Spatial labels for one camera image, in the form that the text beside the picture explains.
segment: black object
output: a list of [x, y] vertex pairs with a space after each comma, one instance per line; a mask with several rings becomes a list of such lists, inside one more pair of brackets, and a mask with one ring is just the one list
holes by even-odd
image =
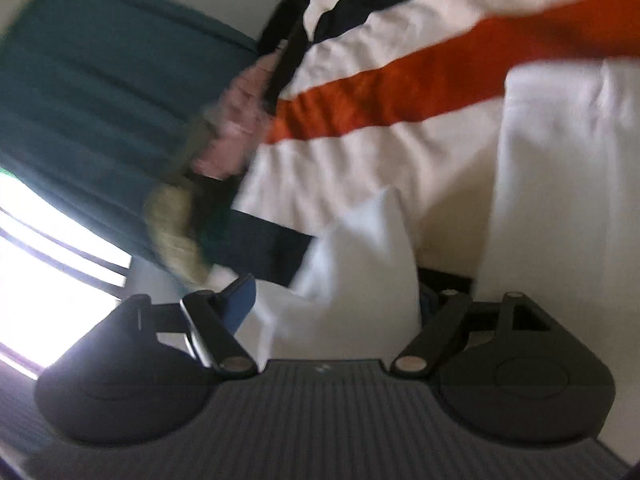
[[287, 46], [282, 51], [280, 61], [276, 65], [273, 74], [271, 74], [267, 88], [262, 95], [262, 107], [268, 114], [276, 115], [280, 93], [293, 79], [310, 46], [311, 43], [306, 36], [305, 25], [302, 18], [300, 18], [292, 28]]
[[[61, 434], [89, 444], [126, 445], [157, 438], [191, 420], [222, 379], [257, 367], [225, 329], [229, 303], [254, 304], [255, 282], [239, 278], [220, 294], [188, 294], [181, 304], [124, 301], [38, 378], [35, 399]], [[190, 335], [204, 357], [161, 344], [156, 334]], [[239, 358], [243, 370], [226, 366]]]
[[198, 237], [204, 257], [236, 274], [289, 286], [313, 237], [235, 209], [228, 214], [224, 236]]
[[302, 17], [310, 0], [281, 0], [269, 18], [258, 40], [258, 54], [274, 52], [282, 40], [286, 40], [294, 24]]
[[640, 479], [640, 462], [638, 462], [622, 480], [638, 480]]
[[[615, 396], [609, 369], [537, 304], [519, 292], [475, 303], [454, 290], [392, 371], [431, 379], [463, 424], [510, 443], [551, 445], [597, 436]], [[489, 342], [465, 347], [473, 332]], [[402, 370], [402, 358], [424, 368]]]
[[[250, 276], [219, 295], [187, 295], [177, 310], [132, 298], [36, 389], [59, 432], [124, 447], [59, 440], [28, 471], [39, 479], [154, 480], [617, 480], [627, 472], [594, 440], [614, 390], [584, 346], [519, 293], [497, 304], [454, 290], [430, 298], [441, 309], [391, 373], [372, 360], [271, 361], [261, 374], [220, 321], [232, 310], [221, 304], [253, 304]], [[200, 362], [187, 354], [191, 361], [180, 361], [174, 349], [160, 358], [150, 348], [158, 330], [191, 333]], [[466, 348], [478, 330], [495, 334]], [[126, 351], [113, 348], [122, 341]]]

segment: window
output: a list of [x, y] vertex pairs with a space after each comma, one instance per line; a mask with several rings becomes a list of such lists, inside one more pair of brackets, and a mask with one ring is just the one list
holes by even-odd
[[55, 362], [117, 306], [129, 264], [0, 172], [0, 358], [31, 370]]

